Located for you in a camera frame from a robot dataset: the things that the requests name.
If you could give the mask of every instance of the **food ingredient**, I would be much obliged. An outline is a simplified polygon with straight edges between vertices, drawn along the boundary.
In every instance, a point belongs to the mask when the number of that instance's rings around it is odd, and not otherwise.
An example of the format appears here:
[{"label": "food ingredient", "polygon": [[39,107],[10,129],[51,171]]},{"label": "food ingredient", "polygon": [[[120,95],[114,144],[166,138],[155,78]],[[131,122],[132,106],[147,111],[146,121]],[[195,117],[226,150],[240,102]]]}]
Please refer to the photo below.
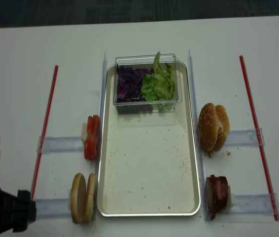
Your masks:
[{"label": "food ingredient", "polygon": [[82,143],[85,144],[86,139],[87,139],[87,124],[85,122],[82,124],[80,138],[81,138]]},{"label": "food ingredient", "polygon": [[[164,71],[159,64],[160,52],[158,52],[154,59],[153,73],[144,74],[141,87],[141,94],[146,101],[156,100],[172,100],[174,98],[174,76],[173,70],[169,64],[166,63],[167,69]],[[166,106],[169,110],[173,104],[158,104],[162,109]]]},{"label": "food ingredient", "polygon": [[215,177],[214,175],[207,177],[205,191],[208,209],[211,213],[218,213],[226,207],[229,193],[228,189],[229,186],[226,177]]},{"label": "food ingredient", "polygon": [[94,212],[94,193],[95,193],[95,183],[96,175],[90,174],[87,184],[87,193],[85,199],[85,212],[84,212],[84,224],[88,224],[92,219],[92,214]]},{"label": "food ingredient", "polygon": [[212,103],[204,105],[199,116],[200,143],[207,152],[218,152],[230,131],[226,109]]},{"label": "food ingredient", "polygon": [[148,69],[135,69],[132,67],[117,67],[118,85],[117,85],[117,100],[116,102],[135,102],[144,101],[140,94],[142,87],[143,75],[152,74]]},{"label": "food ingredient", "polygon": [[70,194],[71,218],[75,224],[80,224],[84,219],[84,206],[86,197],[86,180],[82,173],[74,177]]},{"label": "food ingredient", "polygon": [[98,132],[100,118],[98,115],[89,116],[87,121],[87,137],[84,144],[84,156],[86,160],[95,160],[98,151]]}]

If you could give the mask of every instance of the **tomato slice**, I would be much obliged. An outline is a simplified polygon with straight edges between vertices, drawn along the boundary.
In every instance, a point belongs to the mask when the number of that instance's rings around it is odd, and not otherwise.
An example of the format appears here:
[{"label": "tomato slice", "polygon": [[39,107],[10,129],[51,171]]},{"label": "tomato slice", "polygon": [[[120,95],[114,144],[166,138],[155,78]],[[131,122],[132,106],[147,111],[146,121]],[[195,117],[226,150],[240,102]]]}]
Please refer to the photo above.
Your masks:
[{"label": "tomato slice", "polygon": [[91,134],[90,139],[88,141],[88,151],[89,151],[89,159],[96,159],[97,155],[97,137]]},{"label": "tomato slice", "polygon": [[90,160],[90,152],[89,152],[89,146],[88,146],[88,139],[85,141],[85,146],[84,146],[84,156],[86,160]]},{"label": "tomato slice", "polygon": [[93,131],[93,127],[94,127],[94,120],[91,116],[88,116],[88,121],[87,121],[87,135],[91,134]]},{"label": "tomato slice", "polygon": [[99,127],[100,127],[100,118],[98,115],[93,116],[93,134],[98,137],[98,132],[99,132]]},{"label": "tomato slice", "polygon": [[98,115],[88,117],[87,139],[84,147],[86,160],[95,160],[98,151],[98,132],[100,127],[100,118]]}]

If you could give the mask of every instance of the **baking sheet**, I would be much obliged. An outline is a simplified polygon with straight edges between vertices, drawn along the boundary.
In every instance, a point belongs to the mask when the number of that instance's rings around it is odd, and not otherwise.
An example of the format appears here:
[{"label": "baking sheet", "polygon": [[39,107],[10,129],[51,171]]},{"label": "baking sheet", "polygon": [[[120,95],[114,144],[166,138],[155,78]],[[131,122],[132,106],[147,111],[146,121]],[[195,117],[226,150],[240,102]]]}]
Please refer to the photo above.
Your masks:
[{"label": "baking sheet", "polygon": [[98,209],[104,216],[193,215],[200,189],[186,66],[174,112],[118,115],[107,72]]}]

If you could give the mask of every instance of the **tray rim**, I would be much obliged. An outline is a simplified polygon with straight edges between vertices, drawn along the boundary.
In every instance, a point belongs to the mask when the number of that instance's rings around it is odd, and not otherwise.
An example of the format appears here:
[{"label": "tray rim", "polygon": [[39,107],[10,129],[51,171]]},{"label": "tray rim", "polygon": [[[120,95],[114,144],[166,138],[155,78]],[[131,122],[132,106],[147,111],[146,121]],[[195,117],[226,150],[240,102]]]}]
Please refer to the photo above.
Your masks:
[{"label": "tray rim", "polygon": [[[185,70],[185,73],[187,75],[187,84],[189,85],[189,74],[188,74],[188,70],[186,65],[182,62],[182,61],[178,61],[179,63],[179,71],[180,68],[183,67],[183,69]],[[104,100],[106,101],[106,97],[107,97],[107,82],[108,82],[108,72],[109,70],[111,70],[112,67],[115,67],[115,64],[111,65],[108,70],[106,71],[106,76],[105,76],[105,83],[102,84],[102,86],[105,86],[105,93],[103,95]],[[195,205],[197,206],[196,209],[192,212],[188,212],[188,213],[182,213],[182,212],[178,212],[178,213],[117,213],[117,214],[107,214],[101,211],[101,208],[99,207],[99,181],[100,181],[100,175],[101,175],[101,165],[102,165],[102,156],[103,156],[103,143],[101,142],[101,151],[100,151],[100,159],[99,159],[99,169],[98,169],[98,178],[97,178],[97,209],[98,211],[101,213],[102,216],[104,217],[138,217],[138,216],[192,216],[195,215],[201,207],[201,190],[200,190],[200,177],[199,177],[199,167],[198,167],[198,159],[197,159],[197,155],[196,155],[196,144],[195,144],[195,134],[194,134],[194,129],[193,129],[193,120],[192,120],[192,108],[191,108],[191,91],[190,91],[190,87],[188,86],[188,101],[186,101],[186,103],[188,103],[188,108],[190,111],[190,123],[191,123],[191,136],[192,136],[192,142],[193,142],[193,149],[194,149],[194,161],[195,161],[195,172],[196,172],[196,183],[197,183],[197,192],[198,192],[198,203]],[[106,107],[106,103],[104,102],[104,107],[103,109],[103,117],[102,117],[102,127],[104,128],[104,120],[105,120],[105,115],[106,113],[108,113],[107,107]]]}]

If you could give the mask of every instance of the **red straw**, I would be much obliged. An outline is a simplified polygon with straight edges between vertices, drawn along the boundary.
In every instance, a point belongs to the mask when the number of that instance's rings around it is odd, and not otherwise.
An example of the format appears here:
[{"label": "red straw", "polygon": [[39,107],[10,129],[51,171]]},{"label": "red straw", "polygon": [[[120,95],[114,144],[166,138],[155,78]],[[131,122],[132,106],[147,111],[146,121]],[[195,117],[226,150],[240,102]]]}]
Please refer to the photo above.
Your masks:
[{"label": "red straw", "polygon": [[[50,96],[49,96],[49,101],[47,103],[47,108],[46,108],[46,112],[45,112],[45,118],[44,118],[44,124],[43,124],[40,142],[44,141],[45,134],[46,134],[47,123],[49,121],[49,115],[50,115],[50,110],[51,110],[51,105],[52,105],[52,99],[53,99],[58,69],[59,69],[59,66],[55,65],[54,75],[53,75],[53,80],[52,80],[52,85],[51,85],[51,90],[50,90]],[[36,157],[36,163],[35,163],[35,173],[33,175],[32,186],[31,186],[31,198],[32,199],[35,196],[36,179],[37,179],[37,174],[38,174],[39,167],[40,167],[41,156],[42,156],[42,151],[38,151],[37,157]]]},{"label": "red straw", "polygon": [[[254,127],[257,131],[257,139],[259,141],[259,144],[262,144],[260,134],[258,133],[259,124],[258,124],[256,111],[255,111],[254,105],[253,105],[253,99],[252,99],[251,90],[250,90],[250,86],[249,86],[249,80],[248,80],[248,76],[247,76],[246,67],[244,65],[244,57],[240,56],[239,59],[240,59],[240,64],[242,66],[242,71],[243,71],[243,75],[244,75],[244,83],[246,85],[246,90],[247,90],[247,95],[248,95],[249,104],[250,104],[250,108],[251,108],[253,123],[254,123]],[[268,169],[268,165],[267,165],[266,154],[264,152],[264,147],[263,146],[259,146],[259,149],[260,149],[260,155],[261,155],[261,159],[262,159],[264,174],[265,174],[266,180],[267,180],[268,191],[269,191],[269,195],[270,195],[270,199],[271,199],[271,205],[272,205],[272,208],[273,208],[274,220],[279,221],[279,212],[278,212],[278,208],[275,204],[275,200],[274,200],[274,196],[273,196],[274,192],[273,192],[270,173],[269,173],[269,169]]]}]

